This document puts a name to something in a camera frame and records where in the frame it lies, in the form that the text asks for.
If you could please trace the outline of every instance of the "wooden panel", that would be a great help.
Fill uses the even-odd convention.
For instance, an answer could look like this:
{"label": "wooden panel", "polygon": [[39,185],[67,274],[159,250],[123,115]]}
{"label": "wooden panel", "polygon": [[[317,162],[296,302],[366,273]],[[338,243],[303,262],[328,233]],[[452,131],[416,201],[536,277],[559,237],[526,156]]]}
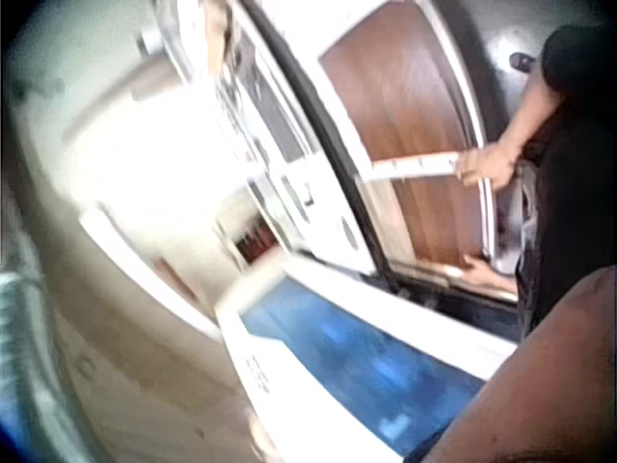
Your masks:
{"label": "wooden panel", "polygon": [[463,267],[463,254],[482,254],[478,189],[456,177],[392,182],[416,257]]}
{"label": "wooden panel", "polygon": [[392,182],[371,181],[359,188],[386,258],[413,264],[416,254]]}
{"label": "wooden panel", "polygon": [[[386,4],[333,46],[321,64],[372,161],[470,146],[460,91],[414,2]],[[462,254],[481,254],[477,188],[464,188],[455,177],[397,180],[392,186],[417,259],[461,266]],[[388,227],[388,214],[387,208],[373,214],[376,229]],[[405,262],[409,253],[400,257]]]}
{"label": "wooden panel", "polygon": [[321,59],[371,160],[467,147],[458,88],[411,1],[388,3]]}

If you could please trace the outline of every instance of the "floor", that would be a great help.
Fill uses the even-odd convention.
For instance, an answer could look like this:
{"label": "floor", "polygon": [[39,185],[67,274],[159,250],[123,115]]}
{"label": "floor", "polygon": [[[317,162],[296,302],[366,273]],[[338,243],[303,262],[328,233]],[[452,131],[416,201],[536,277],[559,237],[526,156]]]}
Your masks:
{"label": "floor", "polygon": [[[187,386],[195,382],[194,375],[176,368],[168,374],[173,384],[153,392],[115,367],[59,313],[56,323],[73,386],[115,461],[261,461],[252,449],[252,408],[241,389],[203,402]],[[183,403],[177,403],[178,396]]]}

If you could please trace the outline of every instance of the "white wall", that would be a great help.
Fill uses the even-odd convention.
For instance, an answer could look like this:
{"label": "white wall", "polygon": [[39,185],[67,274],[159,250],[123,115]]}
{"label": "white wall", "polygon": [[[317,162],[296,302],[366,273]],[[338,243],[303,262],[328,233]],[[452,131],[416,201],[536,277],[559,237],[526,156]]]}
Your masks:
{"label": "white wall", "polygon": [[13,82],[47,95],[31,92],[13,111],[32,165],[55,193],[78,213],[108,206],[146,257],[181,267],[208,310],[238,276],[212,218],[234,192],[256,211],[237,193],[243,178],[208,110],[208,90],[180,88],[143,102],[120,95],[78,137],[63,139],[85,108],[141,63],[136,37],[154,23],[148,0],[46,3],[7,64]]}

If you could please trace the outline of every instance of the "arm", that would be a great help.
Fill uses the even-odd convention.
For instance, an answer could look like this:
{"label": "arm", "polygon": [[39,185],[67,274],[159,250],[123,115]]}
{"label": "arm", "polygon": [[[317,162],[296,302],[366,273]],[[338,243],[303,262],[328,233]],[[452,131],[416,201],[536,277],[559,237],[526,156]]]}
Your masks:
{"label": "arm", "polygon": [[563,26],[547,39],[521,106],[499,140],[461,153],[457,175],[465,185],[482,177],[498,190],[510,181],[524,144],[561,104],[564,96],[588,104],[613,95],[615,32],[612,27]]}
{"label": "arm", "polygon": [[491,266],[482,259],[463,256],[465,263],[469,265],[461,277],[464,282],[475,286],[490,286],[496,289],[518,294],[519,289],[514,277],[505,277],[497,273]]}
{"label": "arm", "polygon": [[499,140],[483,150],[461,153],[456,170],[463,183],[469,186],[487,177],[495,190],[507,185],[524,144],[555,112],[561,99],[536,67],[527,81],[521,106]]}
{"label": "arm", "polygon": [[582,279],[424,462],[614,461],[615,267]]}

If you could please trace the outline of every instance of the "hand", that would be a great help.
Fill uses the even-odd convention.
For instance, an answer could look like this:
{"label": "hand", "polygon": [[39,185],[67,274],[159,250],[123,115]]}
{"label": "hand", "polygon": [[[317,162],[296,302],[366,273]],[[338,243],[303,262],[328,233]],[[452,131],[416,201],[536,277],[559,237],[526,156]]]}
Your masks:
{"label": "hand", "polygon": [[520,148],[501,141],[482,150],[465,151],[459,155],[456,163],[456,175],[465,186],[474,185],[481,178],[488,178],[496,191],[510,182],[520,155]]}
{"label": "hand", "polygon": [[493,270],[491,265],[482,259],[476,259],[470,256],[463,256],[463,260],[469,265],[469,268],[463,270],[461,280],[475,286],[495,285],[497,273]]}

